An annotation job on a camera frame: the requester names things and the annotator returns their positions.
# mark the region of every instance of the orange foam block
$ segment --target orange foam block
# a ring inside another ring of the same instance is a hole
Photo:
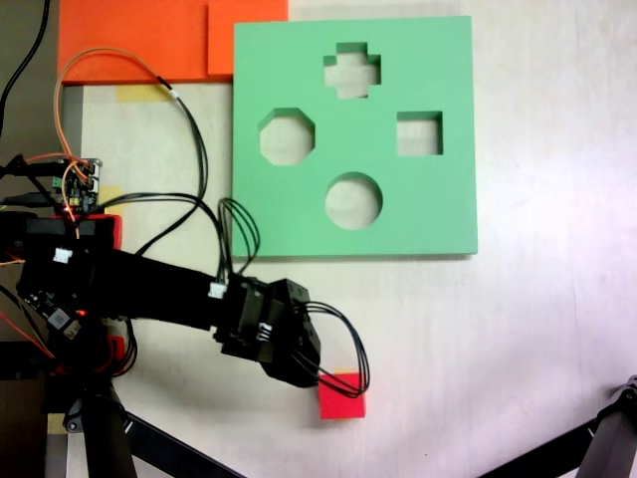
[[[168,82],[232,81],[234,24],[287,19],[288,0],[61,0],[58,71],[82,50],[115,47]],[[65,78],[67,85],[154,81],[118,55],[84,58]]]
[[[288,0],[210,0],[208,15],[214,37],[208,44],[208,76],[215,82],[231,82],[235,24],[288,21]]]

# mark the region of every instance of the yellow tape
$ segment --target yellow tape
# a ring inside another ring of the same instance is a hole
[[[49,413],[47,415],[47,433],[50,435],[66,435],[67,430],[62,424],[64,413]]]
[[[172,96],[163,85],[117,85],[115,101],[118,103],[169,102]]]
[[[100,203],[107,202],[123,194],[123,189],[119,186],[100,186]],[[123,211],[127,206],[128,204],[120,204],[119,206],[109,207],[106,209],[105,214],[123,216]]]

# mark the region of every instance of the red cube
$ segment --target red cube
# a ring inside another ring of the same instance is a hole
[[[340,380],[358,386],[358,373],[335,373]],[[341,386],[329,375],[322,374],[321,379]],[[318,383],[318,403],[320,404],[321,420],[345,420],[349,418],[363,418],[365,416],[365,395],[358,398],[348,398],[332,390],[324,383]]]

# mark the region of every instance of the black metal leg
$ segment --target black metal leg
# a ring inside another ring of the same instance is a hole
[[[601,420],[577,478],[628,478],[637,451],[633,420],[618,409]]]
[[[595,427],[596,421],[590,420],[481,478],[557,478],[565,475],[581,464]]]
[[[82,426],[91,478],[137,478],[118,403],[100,396],[87,398]]]
[[[245,478],[132,413],[126,434],[134,456],[173,478]]]

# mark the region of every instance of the shape sorter board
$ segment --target shape sorter board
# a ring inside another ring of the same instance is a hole
[[[238,24],[235,37],[233,196],[259,225],[261,256],[477,252],[470,18]],[[379,72],[344,99],[325,68],[351,52]],[[262,130],[285,116],[313,136],[294,165],[262,153]],[[435,148],[405,149],[405,121],[433,124]],[[358,230],[325,210],[348,177],[370,182],[382,205]],[[234,252],[246,254],[239,234]]]

